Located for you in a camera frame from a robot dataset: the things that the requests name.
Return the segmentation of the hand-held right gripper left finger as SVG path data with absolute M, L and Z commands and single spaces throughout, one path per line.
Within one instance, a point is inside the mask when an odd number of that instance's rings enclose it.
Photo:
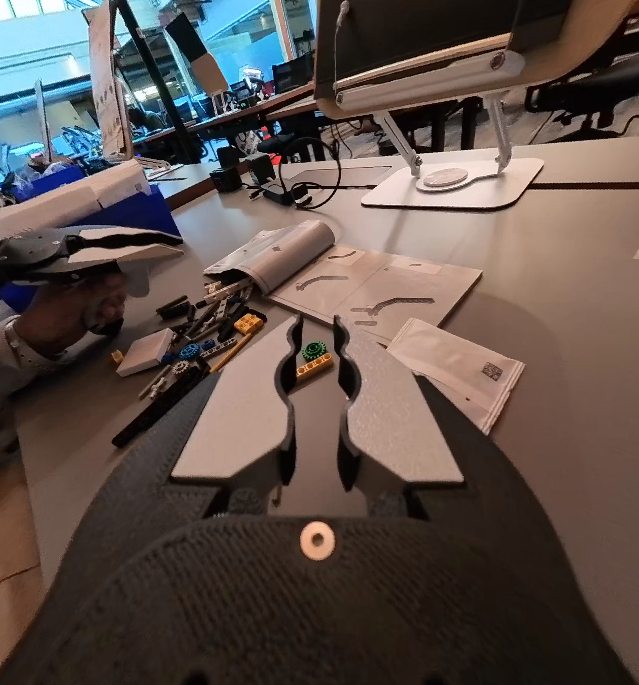
M 289 484 L 296 469 L 296 385 L 303 317 L 290 316 L 217 372 L 171 478 L 204 484 Z

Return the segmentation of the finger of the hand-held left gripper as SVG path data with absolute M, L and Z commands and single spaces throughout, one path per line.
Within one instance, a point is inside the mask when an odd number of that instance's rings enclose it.
M 172 253 L 180 252 L 180 235 L 120 226 L 83 226 L 69 232 L 69 252 Z
M 76 269 L 115 265 L 125 275 L 127 294 L 143 298 L 150 292 L 152 266 L 176 256 L 178 249 L 166 245 L 89 247 L 69 257 L 67 265 Z

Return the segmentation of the long yellow lego beam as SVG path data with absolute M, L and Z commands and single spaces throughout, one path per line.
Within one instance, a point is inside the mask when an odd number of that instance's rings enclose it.
M 332 354 L 326 353 L 308 361 L 306 364 L 296 369 L 296 381 L 302 384 L 314 378 L 320 373 L 323 373 L 334 366 L 334 359 Z

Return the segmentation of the pile of lego pieces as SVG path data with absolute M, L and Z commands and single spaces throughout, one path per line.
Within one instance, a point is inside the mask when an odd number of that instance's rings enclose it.
M 225 286 L 215 283 L 208 289 L 207 308 L 197 320 L 197 327 L 187 331 L 182 346 L 198 343 L 202 353 L 193 360 L 178 358 L 176 352 L 167 366 L 149 385 L 145 395 L 149 404 L 111 440 L 114 448 L 128 446 L 138 436 L 146 433 L 187 394 L 209 376 L 211 367 L 243 336 L 234 329 L 234 321 L 252 312 L 248 302 L 255 289 L 252 278 L 243 278 Z

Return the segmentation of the yellow lego axle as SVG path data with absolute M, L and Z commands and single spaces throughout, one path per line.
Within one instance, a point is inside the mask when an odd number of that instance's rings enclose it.
M 229 349 L 221 359 L 216 362 L 210 369 L 210 373 L 216 373 L 229 363 L 238 353 L 255 337 L 255 333 L 248 333 L 241 340 L 239 340 L 231 349 Z

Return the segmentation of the black metal post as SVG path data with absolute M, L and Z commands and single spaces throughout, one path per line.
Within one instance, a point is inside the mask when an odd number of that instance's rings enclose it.
M 158 94 L 165 107 L 167 117 L 170 120 L 171 128 L 176 139 L 177 158 L 179 163 L 197 164 L 200 162 L 200 153 L 194 146 L 190 133 L 188 132 L 183 120 L 180 117 L 165 80 L 162 77 L 160 68 L 156 63 L 150 48 L 144 38 L 144 34 L 139 27 L 138 21 L 129 5 L 128 1 L 116 1 L 117 11 L 120 13 L 124 24 L 129 31 L 132 41 L 144 62 L 147 73 L 153 85 L 157 88 Z

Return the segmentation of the black office chair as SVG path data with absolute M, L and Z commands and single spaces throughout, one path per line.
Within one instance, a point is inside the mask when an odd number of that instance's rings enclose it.
M 576 142 L 621 138 L 631 124 L 639 120 L 633 115 L 620 132 L 610 130 L 614 108 L 619 103 L 639 96 L 638 75 L 616 75 L 614 69 L 575 81 L 555 81 L 527 89 L 524 108 L 531 113 L 547 112 L 554 122 L 567 126 L 577 116 L 585 116 L 576 131 L 554 142 Z

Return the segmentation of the person's left hand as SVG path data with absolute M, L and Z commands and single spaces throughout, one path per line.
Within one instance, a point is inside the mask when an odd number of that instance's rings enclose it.
M 93 327 L 104 328 L 122 319 L 126 298 L 122 273 L 72 286 L 48 284 L 40 287 L 13 330 L 36 353 L 53 358 L 78 343 Z

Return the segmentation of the white cardboard box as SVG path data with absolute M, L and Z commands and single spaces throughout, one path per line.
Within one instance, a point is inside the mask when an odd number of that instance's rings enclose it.
M 151 194 L 144 168 L 136 161 L 65 184 L 23 203 L 0 208 L 0 237 L 29 229 L 67 227 L 136 194 Z

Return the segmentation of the white paper bag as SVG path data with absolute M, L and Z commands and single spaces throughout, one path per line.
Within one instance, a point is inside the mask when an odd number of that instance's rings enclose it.
M 414 318 L 387 351 L 426 377 L 486 435 L 526 368 L 523 362 Z

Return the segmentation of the blue plastic bin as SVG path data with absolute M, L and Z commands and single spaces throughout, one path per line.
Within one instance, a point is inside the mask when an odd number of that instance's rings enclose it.
M 108 208 L 68 223 L 67 226 L 121 226 L 162 232 L 180 238 L 180 231 L 159 187 L 151 185 L 150 188 L 150 194 L 135 193 Z M 20 314 L 29 306 L 38 289 L 37 286 L 8 283 L 0 287 L 0 299 Z

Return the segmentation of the upright display board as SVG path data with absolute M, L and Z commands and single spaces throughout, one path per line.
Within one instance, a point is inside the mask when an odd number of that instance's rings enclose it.
M 115 15 L 112 1 L 83 10 L 88 24 L 92 99 L 101 135 L 101 154 L 111 163 L 137 161 L 149 181 L 173 170 L 166 161 L 137 156 L 122 82 L 115 72 Z

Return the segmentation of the lego instruction booklet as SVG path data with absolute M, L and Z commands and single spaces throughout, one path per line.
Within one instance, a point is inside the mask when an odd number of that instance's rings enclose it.
M 222 284 L 248 279 L 274 304 L 327 324 L 340 316 L 384 343 L 410 318 L 441 324 L 482 274 L 338 244 L 319 220 L 259 232 L 203 272 Z

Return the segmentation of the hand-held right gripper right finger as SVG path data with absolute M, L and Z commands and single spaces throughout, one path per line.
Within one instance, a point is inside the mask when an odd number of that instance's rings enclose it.
M 350 492 L 408 492 L 465 484 L 413 372 L 353 322 L 333 318 L 339 418 L 337 467 Z

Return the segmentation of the small white box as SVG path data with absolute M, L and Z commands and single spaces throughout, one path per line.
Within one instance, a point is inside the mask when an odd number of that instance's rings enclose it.
M 117 368 L 120 377 L 128 377 L 161 365 L 172 343 L 174 332 L 163 329 L 134 341 Z

